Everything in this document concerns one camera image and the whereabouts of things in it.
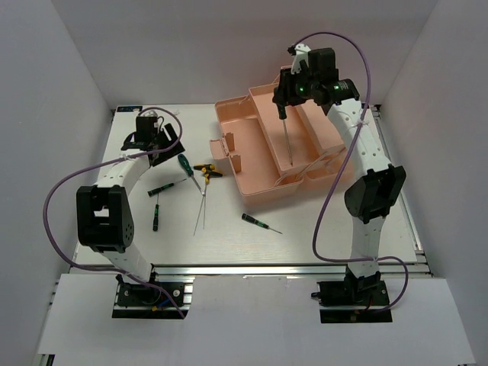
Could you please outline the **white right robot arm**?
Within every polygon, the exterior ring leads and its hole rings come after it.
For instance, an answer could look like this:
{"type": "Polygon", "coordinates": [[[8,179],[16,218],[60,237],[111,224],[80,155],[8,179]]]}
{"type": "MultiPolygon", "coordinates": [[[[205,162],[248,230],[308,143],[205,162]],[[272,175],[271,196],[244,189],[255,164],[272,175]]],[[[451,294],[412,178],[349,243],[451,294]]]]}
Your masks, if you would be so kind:
{"type": "Polygon", "coordinates": [[[378,253],[381,230],[406,180],[405,169],[385,156],[367,125],[357,88],[340,79],[336,55],[331,48],[312,50],[299,43],[290,47],[290,67],[280,71],[272,98],[281,120],[286,109],[307,101],[321,107],[338,131],[354,168],[354,183],[344,194],[353,222],[352,253],[347,262],[345,297],[364,303],[372,285],[380,280],[378,253]]]}

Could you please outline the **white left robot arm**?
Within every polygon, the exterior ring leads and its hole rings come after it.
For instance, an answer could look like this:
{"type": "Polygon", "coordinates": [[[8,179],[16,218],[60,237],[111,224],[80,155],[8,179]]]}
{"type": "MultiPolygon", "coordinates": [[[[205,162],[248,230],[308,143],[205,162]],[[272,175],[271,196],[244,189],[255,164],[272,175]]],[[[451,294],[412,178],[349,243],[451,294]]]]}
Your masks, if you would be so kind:
{"type": "Polygon", "coordinates": [[[79,243],[104,256],[124,275],[137,278],[134,293],[145,304],[160,298],[161,285],[150,278],[153,266],[134,243],[129,194],[150,168],[184,151],[175,128],[163,117],[138,116],[117,162],[93,185],[76,192],[79,243]]]}

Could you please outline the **blue label sticker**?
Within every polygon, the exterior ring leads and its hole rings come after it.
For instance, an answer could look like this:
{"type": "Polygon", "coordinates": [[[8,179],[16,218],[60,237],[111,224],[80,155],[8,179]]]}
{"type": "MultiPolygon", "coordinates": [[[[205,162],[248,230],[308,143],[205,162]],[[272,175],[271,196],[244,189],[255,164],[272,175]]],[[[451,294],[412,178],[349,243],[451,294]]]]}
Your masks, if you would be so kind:
{"type": "Polygon", "coordinates": [[[143,109],[142,106],[139,105],[129,105],[129,106],[118,106],[116,109],[117,113],[133,113],[133,112],[141,112],[143,109]]]}

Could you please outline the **large green screwdriver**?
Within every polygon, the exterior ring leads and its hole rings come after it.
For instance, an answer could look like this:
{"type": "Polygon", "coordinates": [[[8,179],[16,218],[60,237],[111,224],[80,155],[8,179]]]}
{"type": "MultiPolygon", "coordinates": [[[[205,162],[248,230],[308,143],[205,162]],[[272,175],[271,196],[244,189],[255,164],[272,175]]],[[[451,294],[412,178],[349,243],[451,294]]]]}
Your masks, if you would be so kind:
{"type": "Polygon", "coordinates": [[[289,138],[289,133],[287,130],[287,114],[286,114],[286,109],[285,106],[283,105],[278,105],[278,116],[282,122],[283,129],[284,129],[284,138],[285,142],[287,145],[287,152],[289,156],[289,162],[291,165],[293,165],[293,156],[292,156],[292,151],[291,151],[291,143],[290,143],[290,138],[289,138]]]}

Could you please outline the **small black green screwdriver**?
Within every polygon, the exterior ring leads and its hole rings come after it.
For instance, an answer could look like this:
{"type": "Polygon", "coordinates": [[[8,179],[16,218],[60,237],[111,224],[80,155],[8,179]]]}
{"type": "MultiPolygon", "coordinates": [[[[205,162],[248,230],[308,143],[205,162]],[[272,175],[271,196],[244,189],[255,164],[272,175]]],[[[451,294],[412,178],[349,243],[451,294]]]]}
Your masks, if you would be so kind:
{"type": "Polygon", "coordinates": [[[248,215],[248,214],[246,214],[246,213],[243,213],[243,214],[242,214],[241,219],[242,219],[242,220],[244,220],[244,221],[246,221],[247,223],[251,223],[252,225],[255,225],[255,226],[261,227],[262,229],[265,229],[265,230],[271,230],[271,231],[273,231],[273,232],[275,232],[275,233],[279,233],[279,234],[281,234],[281,232],[280,232],[280,231],[278,231],[278,230],[275,230],[275,229],[271,228],[271,227],[270,227],[268,224],[263,223],[262,221],[257,220],[257,219],[255,219],[254,217],[252,217],[252,216],[250,216],[250,215],[248,215]]]}

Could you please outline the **small green precision screwdriver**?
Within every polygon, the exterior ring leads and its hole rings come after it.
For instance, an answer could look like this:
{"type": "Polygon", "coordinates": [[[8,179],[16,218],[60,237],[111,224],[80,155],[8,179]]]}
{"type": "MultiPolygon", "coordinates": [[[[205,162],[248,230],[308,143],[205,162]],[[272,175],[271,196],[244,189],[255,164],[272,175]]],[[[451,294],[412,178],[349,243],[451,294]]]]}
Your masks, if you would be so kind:
{"type": "Polygon", "coordinates": [[[157,232],[159,229],[159,194],[156,195],[156,204],[152,219],[152,231],[157,232]]]}

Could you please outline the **green handled screwdriver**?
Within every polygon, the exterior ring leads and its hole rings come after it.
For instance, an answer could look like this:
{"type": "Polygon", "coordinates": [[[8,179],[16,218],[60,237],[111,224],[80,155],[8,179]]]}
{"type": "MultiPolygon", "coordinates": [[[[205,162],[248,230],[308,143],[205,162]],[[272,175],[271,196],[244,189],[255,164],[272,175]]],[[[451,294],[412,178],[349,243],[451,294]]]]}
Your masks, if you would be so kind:
{"type": "Polygon", "coordinates": [[[183,170],[185,171],[186,175],[194,182],[194,185],[197,187],[201,195],[205,196],[204,189],[199,185],[197,179],[194,177],[194,171],[190,165],[190,162],[188,161],[188,159],[184,154],[181,153],[178,155],[178,162],[180,166],[183,168],[183,170]]]}

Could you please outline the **black green precision screwdriver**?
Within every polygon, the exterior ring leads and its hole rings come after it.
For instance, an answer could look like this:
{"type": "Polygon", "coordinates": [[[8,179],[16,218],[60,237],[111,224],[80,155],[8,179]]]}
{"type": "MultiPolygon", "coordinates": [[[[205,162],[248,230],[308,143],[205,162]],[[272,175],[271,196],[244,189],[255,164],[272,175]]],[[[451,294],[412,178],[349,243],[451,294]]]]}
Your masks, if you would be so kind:
{"type": "Polygon", "coordinates": [[[149,197],[156,196],[156,195],[160,194],[161,192],[166,191],[166,190],[168,190],[168,189],[176,186],[179,183],[182,183],[183,181],[186,181],[186,178],[184,178],[184,179],[182,179],[180,181],[177,181],[177,182],[168,183],[166,185],[163,185],[163,186],[154,188],[152,190],[149,190],[149,191],[147,191],[147,194],[148,194],[149,197]]]}

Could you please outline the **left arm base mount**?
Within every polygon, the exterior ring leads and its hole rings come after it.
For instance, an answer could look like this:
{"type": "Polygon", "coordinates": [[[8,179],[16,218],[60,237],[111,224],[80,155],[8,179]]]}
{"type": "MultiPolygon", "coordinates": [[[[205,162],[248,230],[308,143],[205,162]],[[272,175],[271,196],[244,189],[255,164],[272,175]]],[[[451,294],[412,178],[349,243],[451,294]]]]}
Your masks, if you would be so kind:
{"type": "Polygon", "coordinates": [[[117,290],[111,317],[113,319],[176,319],[183,320],[181,313],[188,314],[193,293],[190,278],[164,277],[152,273],[151,283],[159,289],[147,287],[116,275],[117,290]]]}

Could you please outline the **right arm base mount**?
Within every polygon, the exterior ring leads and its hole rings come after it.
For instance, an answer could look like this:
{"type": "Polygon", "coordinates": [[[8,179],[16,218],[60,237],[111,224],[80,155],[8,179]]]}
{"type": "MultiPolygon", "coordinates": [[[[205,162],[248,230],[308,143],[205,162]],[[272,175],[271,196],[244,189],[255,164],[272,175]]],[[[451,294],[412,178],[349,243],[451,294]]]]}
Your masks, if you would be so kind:
{"type": "Polygon", "coordinates": [[[393,317],[385,282],[377,271],[356,278],[350,269],[341,281],[321,281],[310,297],[319,303],[322,324],[391,323],[393,317]]]}

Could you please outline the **pink plastic toolbox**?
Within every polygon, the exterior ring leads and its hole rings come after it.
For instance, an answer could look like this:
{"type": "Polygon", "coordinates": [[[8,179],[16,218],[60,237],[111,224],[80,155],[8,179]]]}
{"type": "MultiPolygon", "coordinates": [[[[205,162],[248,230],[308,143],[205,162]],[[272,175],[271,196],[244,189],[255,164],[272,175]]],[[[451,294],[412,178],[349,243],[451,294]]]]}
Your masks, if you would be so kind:
{"type": "Polygon", "coordinates": [[[260,206],[299,190],[330,186],[346,148],[339,133],[312,101],[288,107],[293,165],[284,129],[272,101],[278,80],[249,89],[247,95],[215,103],[221,136],[210,141],[216,160],[230,163],[244,205],[260,206]]]}

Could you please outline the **aluminium front rail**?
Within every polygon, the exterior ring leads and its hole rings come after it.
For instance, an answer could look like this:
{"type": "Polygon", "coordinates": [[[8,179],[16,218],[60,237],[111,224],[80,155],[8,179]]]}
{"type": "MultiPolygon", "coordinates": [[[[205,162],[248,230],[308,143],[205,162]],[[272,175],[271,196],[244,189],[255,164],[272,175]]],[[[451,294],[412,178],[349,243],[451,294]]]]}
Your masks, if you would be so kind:
{"type": "MultiPolygon", "coordinates": [[[[112,265],[84,265],[89,268],[103,268],[113,270],[112,265]]],[[[426,262],[415,262],[406,265],[410,274],[427,275],[430,268],[426,262]]],[[[160,275],[343,275],[345,265],[237,265],[237,266],[186,266],[173,265],[156,266],[156,272],[160,275]]],[[[384,275],[403,274],[404,268],[398,263],[386,263],[380,265],[380,272],[384,275]]]]}

